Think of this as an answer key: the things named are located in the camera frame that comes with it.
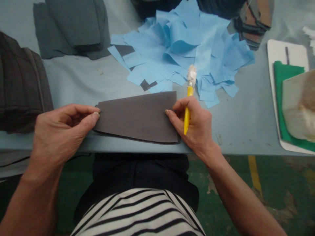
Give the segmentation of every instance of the left hand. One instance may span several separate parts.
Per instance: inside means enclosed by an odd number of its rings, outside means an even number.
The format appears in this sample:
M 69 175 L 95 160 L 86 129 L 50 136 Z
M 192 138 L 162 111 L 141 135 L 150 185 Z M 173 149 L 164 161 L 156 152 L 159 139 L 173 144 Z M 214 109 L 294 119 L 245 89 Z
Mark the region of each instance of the left hand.
M 62 167 L 95 126 L 99 112 L 96 107 L 70 104 L 40 114 L 36 119 L 30 165 L 43 172 Z

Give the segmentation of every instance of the yellow brush handle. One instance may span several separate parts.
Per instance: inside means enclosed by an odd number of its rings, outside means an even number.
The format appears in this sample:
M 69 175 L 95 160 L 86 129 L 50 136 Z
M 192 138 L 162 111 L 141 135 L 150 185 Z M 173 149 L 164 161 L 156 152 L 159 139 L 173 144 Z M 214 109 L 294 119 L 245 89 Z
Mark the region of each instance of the yellow brush handle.
M 187 88 L 187 97 L 194 95 L 194 88 L 189 86 Z M 188 127 L 189 127 L 189 120 L 190 120 L 190 111 L 188 107 L 185 109 L 185 119 L 184 119 L 184 135 L 187 134 Z

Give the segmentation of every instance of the white board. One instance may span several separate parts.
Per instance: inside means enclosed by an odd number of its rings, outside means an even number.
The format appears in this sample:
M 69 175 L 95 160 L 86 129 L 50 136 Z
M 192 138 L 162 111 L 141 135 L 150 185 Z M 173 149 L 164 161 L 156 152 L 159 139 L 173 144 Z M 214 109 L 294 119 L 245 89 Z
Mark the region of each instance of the white board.
M 315 155 L 315 152 L 294 146 L 291 143 L 281 139 L 273 64 L 275 61 L 281 61 L 283 64 L 287 64 L 287 55 L 285 51 L 286 47 L 288 47 L 288 57 L 289 57 L 290 65 L 301 66 L 305 68 L 305 72 L 309 71 L 307 50 L 303 45 L 292 44 L 292 43 L 277 41 L 273 39 L 268 40 L 267 51 L 268 51 L 270 83 L 271 83 L 273 107 L 275 109 L 277 132 L 278 132 L 280 145 L 285 150 L 288 150 L 288 151 Z

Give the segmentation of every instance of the blue paper pile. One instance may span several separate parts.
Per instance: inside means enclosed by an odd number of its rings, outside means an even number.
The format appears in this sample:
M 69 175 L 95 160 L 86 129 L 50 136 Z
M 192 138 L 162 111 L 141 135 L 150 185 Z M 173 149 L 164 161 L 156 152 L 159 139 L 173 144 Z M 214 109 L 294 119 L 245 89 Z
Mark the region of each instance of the blue paper pile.
M 134 52 L 122 57 L 115 46 L 109 51 L 130 71 L 127 80 L 138 86 L 145 80 L 151 93 L 172 91 L 172 82 L 183 86 L 194 64 L 199 98 L 210 108 L 219 103 L 217 89 L 235 96 L 239 88 L 234 76 L 239 68 L 255 62 L 246 41 L 228 33 L 229 23 L 201 12 L 196 0 L 183 0 L 170 12 L 157 10 L 139 32 L 112 35 L 112 45 L 129 45 Z

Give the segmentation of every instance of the hand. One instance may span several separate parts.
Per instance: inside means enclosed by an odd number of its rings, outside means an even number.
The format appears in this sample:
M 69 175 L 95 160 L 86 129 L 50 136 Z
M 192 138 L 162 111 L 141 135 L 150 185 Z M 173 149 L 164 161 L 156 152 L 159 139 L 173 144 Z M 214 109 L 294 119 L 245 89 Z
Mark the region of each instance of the hand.
M 30 165 L 48 172 L 62 167 L 95 126 L 99 112 L 96 107 L 70 104 L 40 114 L 36 119 Z
M 184 135 L 184 117 L 186 107 L 190 110 L 190 121 L 187 135 Z M 179 99 L 173 110 L 166 110 L 171 123 L 183 141 L 207 164 L 212 149 L 218 148 L 212 140 L 212 114 L 203 109 L 194 96 Z

